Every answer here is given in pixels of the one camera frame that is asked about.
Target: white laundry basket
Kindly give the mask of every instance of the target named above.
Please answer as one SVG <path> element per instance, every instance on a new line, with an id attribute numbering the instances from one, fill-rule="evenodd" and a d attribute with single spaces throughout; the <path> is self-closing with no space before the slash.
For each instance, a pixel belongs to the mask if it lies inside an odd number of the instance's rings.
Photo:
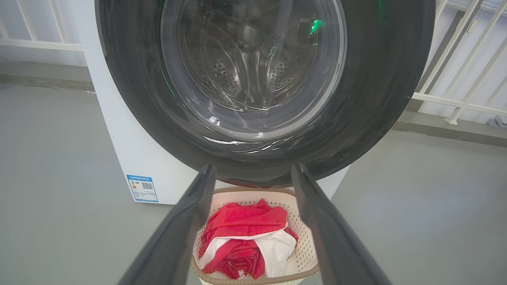
<path id="1" fill-rule="evenodd" d="M 198 252 L 201 246 L 201 236 L 204 227 L 199 230 L 194 243 L 191 268 L 201 279 L 202 284 L 210 285 L 264 285 L 286 284 L 296 285 L 303 279 L 310 277 L 319 271 L 315 246 L 313 244 L 310 229 L 299 218 L 298 205 L 294 192 L 288 189 L 254 189 L 254 188 L 222 188 L 215 190 L 209 216 L 227 203 L 236 202 L 240 205 L 253 205 L 264 199 L 270 207 L 280 206 L 287 211 L 288 227 L 298 235 L 296 250 L 287 260 L 286 276 L 268 278 L 265 275 L 253 279 L 250 275 L 243 279 L 231 280 L 220 272 L 205 274 L 197 266 Z"/>

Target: concrete floor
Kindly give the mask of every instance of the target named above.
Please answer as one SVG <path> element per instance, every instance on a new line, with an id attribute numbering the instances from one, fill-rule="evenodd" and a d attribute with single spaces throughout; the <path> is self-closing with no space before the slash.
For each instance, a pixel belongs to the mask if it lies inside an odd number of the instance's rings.
<path id="1" fill-rule="evenodd" d="M 332 200 L 393 284 L 501 284 L 506 169 L 505 148 L 389 132 Z M 171 208 L 132 201 L 83 91 L 0 85 L 0 182 L 5 285 L 114 284 Z"/>

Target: washing machine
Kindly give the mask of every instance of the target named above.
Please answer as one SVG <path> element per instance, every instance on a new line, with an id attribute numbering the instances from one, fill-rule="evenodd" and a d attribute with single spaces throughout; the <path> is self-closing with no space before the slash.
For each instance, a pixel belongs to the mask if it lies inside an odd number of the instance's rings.
<path id="1" fill-rule="evenodd" d="M 434 20 L 425 0 L 72 6 L 125 191 L 163 204 L 206 164 L 269 188 L 304 163 L 330 198 L 410 100 Z"/>

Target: door glass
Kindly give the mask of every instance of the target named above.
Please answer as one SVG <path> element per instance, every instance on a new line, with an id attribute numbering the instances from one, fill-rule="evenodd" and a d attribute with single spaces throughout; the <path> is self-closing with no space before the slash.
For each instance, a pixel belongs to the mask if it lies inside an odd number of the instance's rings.
<path id="1" fill-rule="evenodd" d="M 209 128 L 276 139 L 310 124 L 332 96 L 344 26 L 335 0 L 167 0 L 167 84 Z"/>

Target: qr code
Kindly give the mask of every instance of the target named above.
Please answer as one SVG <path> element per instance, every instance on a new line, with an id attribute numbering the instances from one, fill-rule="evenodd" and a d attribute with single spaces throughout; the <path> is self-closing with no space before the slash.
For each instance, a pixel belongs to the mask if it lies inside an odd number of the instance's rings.
<path id="1" fill-rule="evenodd" d="M 153 190 L 153 186 L 151 183 L 144 183 L 144 182 L 141 182 L 142 183 L 142 188 L 143 189 L 150 189 L 150 190 Z"/>

